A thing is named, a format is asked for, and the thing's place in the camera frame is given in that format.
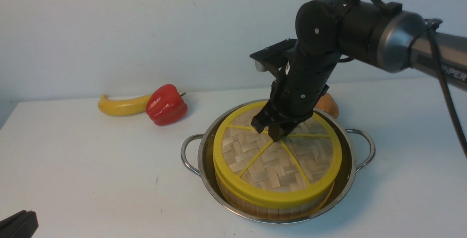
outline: white wall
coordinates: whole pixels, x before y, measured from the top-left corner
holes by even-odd
[[[0,0],[0,99],[138,95],[270,85],[248,55],[295,37],[309,0]],[[467,0],[384,0],[467,35]],[[332,82],[390,75],[339,65]]]

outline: bamboo steamer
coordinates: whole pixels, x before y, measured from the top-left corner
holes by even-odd
[[[266,101],[232,112],[215,134],[213,163],[224,198],[267,219],[293,219],[319,210],[342,162],[340,141],[319,115],[279,142],[250,125]]]

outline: woven bamboo lid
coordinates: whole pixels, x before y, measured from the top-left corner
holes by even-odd
[[[302,122],[279,142],[250,125],[266,102],[229,115],[215,135],[217,176],[232,193],[263,207],[298,206],[334,182],[341,162],[340,142],[319,115]]]

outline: pot handle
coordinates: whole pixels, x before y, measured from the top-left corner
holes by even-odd
[[[185,167],[192,173],[198,175],[201,177],[200,175],[200,170],[198,170],[197,168],[195,168],[193,165],[190,164],[190,162],[188,162],[187,158],[186,158],[186,147],[188,146],[188,144],[194,140],[200,140],[203,138],[203,134],[196,134],[196,135],[191,135],[190,137],[188,137],[182,144],[182,151],[180,153],[180,155],[182,156],[182,162],[183,162],[183,165],[185,165]]]
[[[367,142],[370,145],[370,154],[368,155],[367,159],[364,160],[359,165],[357,165],[357,170],[356,171],[359,171],[360,169],[367,166],[372,161],[373,158],[375,158],[375,152],[376,152],[375,142],[370,137],[370,135],[368,135],[368,133],[364,132],[363,130],[346,129],[346,132],[361,135],[362,137],[364,137],[367,140]]]

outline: yellow steamer rim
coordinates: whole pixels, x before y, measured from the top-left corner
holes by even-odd
[[[227,188],[233,195],[236,197],[250,203],[252,205],[256,205],[263,208],[273,208],[273,209],[286,209],[286,208],[294,208],[297,206],[302,206],[304,204],[310,203],[317,198],[320,198],[327,193],[324,198],[324,201],[320,203],[320,205],[315,208],[319,210],[324,203],[326,202],[329,194],[331,193],[332,186],[334,180],[339,172],[340,165],[342,162],[342,148],[340,145],[339,138],[337,137],[336,132],[332,129],[332,127],[319,115],[313,115],[311,119],[315,120],[319,123],[322,128],[325,130],[325,134],[297,134],[292,132],[288,137],[290,138],[328,138],[332,144],[332,161],[329,165],[328,170],[325,174],[315,183],[310,183],[307,175],[302,168],[302,166],[297,161],[297,158],[292,153],[289,147],[285,144],[283,140],[279,142],[279,144],[285,149],[288,153],[290,160],[293,161],[293,164],[297,167],[300,175],[306,181],[306,188],[302,188],[301,190],[291,190],[291,191],[274,191],[274,190],[264,190],[263,188],[259,188],[250,183],[245,182],[242,180],[242,175],[248,170],[250,166],[253,165],[255,160],[259,158],[268,147],[270,147],[274,142],[269,138],[267,135],[267,131],[263,132],[269,142],[267,142],[264,147],[262,147],[259,152],[251,158],[251,160],[247,163],[247,165],[240,171],[240,173],[236,174],[232,169],[229,167],[229,164],[225,160],[223,154],[223,138],[225,132],[228,128],[236,128],[236,129],[245,129],[245,130],[253,130],[250,125],[248,126],[239,126],[239,125],[232,125],[231,123],[239,116],[249,110],[254,110],[257,108],[262,108],[266,104],[266,101],[262,102],[255,102],[253,104],[244,106],[232,112],[225,120],[221,123],[219,129],[217,129],[215,140],[214,140],[214,147],[213,147],[213,162],[215,166],[215,171],[217,175],[217,180],[222,182],[225,188]]]

